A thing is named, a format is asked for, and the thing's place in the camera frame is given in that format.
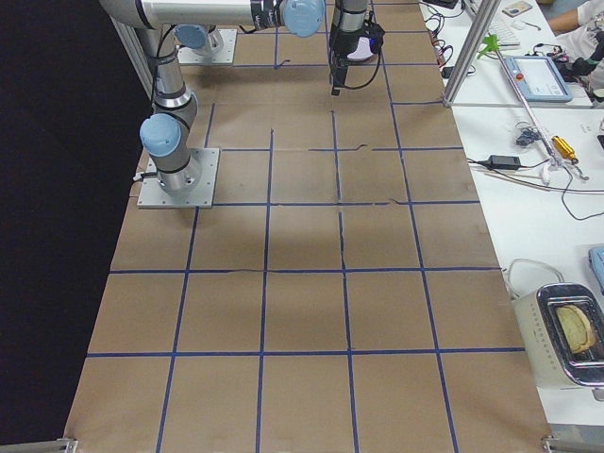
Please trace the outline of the long metal reacher stick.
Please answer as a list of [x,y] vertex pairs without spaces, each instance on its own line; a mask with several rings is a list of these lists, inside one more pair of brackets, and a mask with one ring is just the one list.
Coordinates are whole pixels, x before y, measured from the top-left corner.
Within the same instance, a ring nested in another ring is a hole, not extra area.
[[520,88],[516,84],[514,75],[512,74],[512,72],[508,68],[508,66],[506,65],[504,56],[501,54],[499,49],[495,50],[495,55],[496,55],[497,59],[499,60],[499,62],[501,63],[504,74],[505,74],[506,78],[508,79],[513,92],[515,93],[515,95],[518,98],[518,100],[520,101],[521,105],[524,107],[525,111],[527,112],[529,119],[532,121],[532,124],[537,129],[537,132],[539,133],[540,142],[543,144],[545,151],[549,156],[547,164],[545,164],[543,166],[542,171],[541,171],[541,180],[548,187],[551,182],[550,173],[552,171],[560,170],[562,168],[562,161],[556,155],[550,140],[546,137],[545,131],[544,131],[539,119],[535,115],[532,107],[530,106],[528,100],[525,98],[525,96],[521,92]]

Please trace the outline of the green plastic clip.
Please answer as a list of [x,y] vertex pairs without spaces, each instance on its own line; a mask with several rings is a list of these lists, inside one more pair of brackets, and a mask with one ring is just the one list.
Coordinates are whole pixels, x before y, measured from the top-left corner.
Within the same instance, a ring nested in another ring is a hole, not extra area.
[[499,50],[498,37],[496,34],[488,34],[482,39],[483,48],[478,51],[477,59],[482,57],[495,58]]

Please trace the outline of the white keyboard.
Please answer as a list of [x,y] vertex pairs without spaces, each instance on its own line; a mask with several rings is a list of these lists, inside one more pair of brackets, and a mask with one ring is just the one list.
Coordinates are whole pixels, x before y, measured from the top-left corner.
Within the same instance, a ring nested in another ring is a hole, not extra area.
[[497,37],[501,49],[515,50],[521,46],[520,39],[503,19],[496,15],[488,27],[488,33]]

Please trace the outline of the black power adapter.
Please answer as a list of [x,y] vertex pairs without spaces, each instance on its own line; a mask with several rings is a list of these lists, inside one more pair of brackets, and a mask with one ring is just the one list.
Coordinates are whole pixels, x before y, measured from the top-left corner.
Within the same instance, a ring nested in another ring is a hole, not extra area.
[[495,170],[518,170],[522,167],[522,163],[515,156],[491,155],[486,160],[487,166]]

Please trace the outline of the blue teach pendant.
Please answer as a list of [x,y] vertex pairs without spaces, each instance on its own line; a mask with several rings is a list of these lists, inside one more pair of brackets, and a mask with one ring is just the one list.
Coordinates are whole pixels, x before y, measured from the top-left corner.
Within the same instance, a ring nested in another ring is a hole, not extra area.
[[529,102],[567,103],[573,99],[553,60],[543,56],[508,56],[505,68]]

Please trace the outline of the brown paper table cover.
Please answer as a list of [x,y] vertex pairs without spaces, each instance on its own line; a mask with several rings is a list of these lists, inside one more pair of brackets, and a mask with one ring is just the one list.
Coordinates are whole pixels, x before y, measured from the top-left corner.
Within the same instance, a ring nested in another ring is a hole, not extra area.
[[327,38],[189,67],[209,210],[127,206],[65,433],[82,452],[537,452],[548,427],[426,25],[331,96]]

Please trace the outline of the wooden chopstick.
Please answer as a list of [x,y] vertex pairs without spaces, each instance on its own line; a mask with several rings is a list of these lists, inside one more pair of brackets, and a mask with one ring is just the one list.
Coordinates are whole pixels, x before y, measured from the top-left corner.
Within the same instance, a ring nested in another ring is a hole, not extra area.
[[534,183],[534,182],[529,182],[526,181],[524,179],[519,179],[515,176],[511,176],[511,175],[507,175],[501,172],[495,172],[495,171],[487,171],[485,172],[486,176],[490,176],[490,177],[494,177],[494,178],[499,178],[502,180],[506,180],[508,182],[514,183],[514,184],[518,184],[524,187],[531,187],[533,189],[537,189],[537,190],[544,190],[544,191],[551,191],[553,190],[553,188],[546,186],[544,184],[540,184],[540,183]]

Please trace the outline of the person in white shirt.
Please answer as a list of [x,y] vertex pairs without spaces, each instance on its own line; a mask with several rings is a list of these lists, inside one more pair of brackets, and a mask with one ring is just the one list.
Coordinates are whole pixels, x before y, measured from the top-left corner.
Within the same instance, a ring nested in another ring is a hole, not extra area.
[[558,33],[567,56],[557,62],[566,78],[586,79],[593,90],[603,88],[603,0],[585,1],[575,9],[548,21]]

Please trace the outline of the cream toaster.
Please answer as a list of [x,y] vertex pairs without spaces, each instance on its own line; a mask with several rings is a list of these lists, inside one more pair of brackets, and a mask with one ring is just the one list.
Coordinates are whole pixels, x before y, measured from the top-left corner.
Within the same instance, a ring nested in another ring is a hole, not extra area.
[[[596,343],[573,354],[556,309],[581,309],[595,331]],[[587,388],[603,391],[603,311],[592,292],[577,283],[555,283],[512,302],[536,385],[544,389]]]

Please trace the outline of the toast slice in toaster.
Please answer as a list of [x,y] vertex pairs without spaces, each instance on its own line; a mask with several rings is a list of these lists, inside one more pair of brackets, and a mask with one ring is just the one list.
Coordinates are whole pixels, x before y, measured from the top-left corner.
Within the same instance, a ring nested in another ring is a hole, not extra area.
[[565,305],[557,308],[556,314],[573,354],[585,352],[595,345],[595,331],[581,309],[573,305]]

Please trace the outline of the aluminium frame post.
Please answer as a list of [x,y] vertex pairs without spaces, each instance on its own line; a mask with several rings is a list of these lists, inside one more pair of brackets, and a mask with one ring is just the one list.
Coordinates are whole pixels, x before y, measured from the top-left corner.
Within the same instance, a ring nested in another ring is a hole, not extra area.
[[467,77],[467,72],[472,65],[479,45],[487,35],[488,27],[495,17],[499,6],[499,0],[482,1],[474,22],[471,24],[466,39],[461,47],[455,67],[445,86],[443,93],[443,104],[451,107],[455,98]]

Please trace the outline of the yellow handled tool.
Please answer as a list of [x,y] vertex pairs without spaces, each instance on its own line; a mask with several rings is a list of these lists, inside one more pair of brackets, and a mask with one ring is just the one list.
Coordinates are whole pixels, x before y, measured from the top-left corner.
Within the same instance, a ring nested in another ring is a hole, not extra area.
[[564,159],[573,163],[578,162],[578,158],[574,148],[565,139],[560,136],[553,136],[551,138],[551,141],[555,149]]

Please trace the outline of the right corner metal bracket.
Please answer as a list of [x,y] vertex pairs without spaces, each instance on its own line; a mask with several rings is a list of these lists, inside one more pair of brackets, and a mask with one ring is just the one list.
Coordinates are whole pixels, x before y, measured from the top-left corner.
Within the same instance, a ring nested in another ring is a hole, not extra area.
[[544,437],[542,445],[545,452],[603,453],[604,451],[603,445],[586,444],[555,437]]

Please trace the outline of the corner metal bracket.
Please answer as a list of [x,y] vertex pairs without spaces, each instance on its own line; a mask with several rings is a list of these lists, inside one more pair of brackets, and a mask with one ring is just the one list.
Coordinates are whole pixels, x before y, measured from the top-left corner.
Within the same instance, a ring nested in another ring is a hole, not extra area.
[[1,445],[1,453],[76,453],[78,440],[60,438],[53,441]]
[[604,451],[603,445],[586,444],[555,437],[544,437],[542,445],[545,452],[603,453]]

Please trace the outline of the left corner metal bracket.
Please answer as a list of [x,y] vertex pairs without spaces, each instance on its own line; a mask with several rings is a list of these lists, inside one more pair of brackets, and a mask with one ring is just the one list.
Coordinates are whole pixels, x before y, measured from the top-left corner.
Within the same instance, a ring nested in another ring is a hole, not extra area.
[[60,438],[53,441],[1,445],[1,453],[76,453],[78,440]]

